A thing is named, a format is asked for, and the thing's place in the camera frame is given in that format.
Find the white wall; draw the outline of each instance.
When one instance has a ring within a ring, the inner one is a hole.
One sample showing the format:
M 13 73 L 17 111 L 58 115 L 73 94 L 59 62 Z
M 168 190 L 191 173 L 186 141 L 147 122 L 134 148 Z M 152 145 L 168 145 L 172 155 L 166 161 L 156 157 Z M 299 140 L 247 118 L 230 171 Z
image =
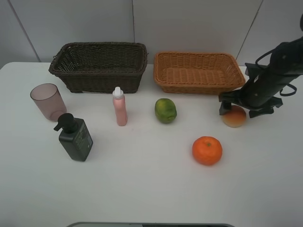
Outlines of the white wall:
M 159 51 L 227 52 L 236 57 L 261 0 L 133 0 L 135 41 L 149 63 Z
M 11 0 L 41 61 L 70 42 L 133 42 L 132 0 Z
M 237 58 L 238 64 L 254 63 L 281 42 L 289 42 L 303 36 L 300 18 L 303 0 L 264 0 Z M 268 64 L 268 59 L 260 63 Z
M 0 69 L 12 61 L 38 61 L 6 0 L 0 0 L 0 33 Z

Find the white table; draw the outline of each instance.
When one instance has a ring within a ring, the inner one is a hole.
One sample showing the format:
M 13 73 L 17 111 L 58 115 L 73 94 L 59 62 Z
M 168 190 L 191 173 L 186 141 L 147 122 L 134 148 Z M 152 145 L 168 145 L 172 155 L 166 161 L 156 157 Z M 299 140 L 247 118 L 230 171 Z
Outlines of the white table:
M 111 95 L 72 94 L 49 63 L 10 63 L 0 71 L 0 226 L 65 227 L 75 222 L 222 223 L 235 227 L 303 225 L 303 79 L 273 115 L 225 126 L 215 96 L 166 94 L 148 65 L 129 121 L 116 124 Z M 94 146 L 86 162 L 70 159 L 30 91 L 54 83 L 68 112 L 83 118 Z M 154 116 L 172 99 L 169 125 Z M 214 136 L 221 161 L 194 161 L 191 146 Z

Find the plastic cup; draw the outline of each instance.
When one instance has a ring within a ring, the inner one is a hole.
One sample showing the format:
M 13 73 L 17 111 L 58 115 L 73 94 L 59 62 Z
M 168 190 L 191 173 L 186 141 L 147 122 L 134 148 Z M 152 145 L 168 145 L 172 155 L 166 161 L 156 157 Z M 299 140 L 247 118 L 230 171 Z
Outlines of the plastic cup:
M 66 113 L 66 106 L 55 84 L 41 84 L 35 87 L 30 97 L 44 117 L 50 121 L 56 122 L 62 114 Z

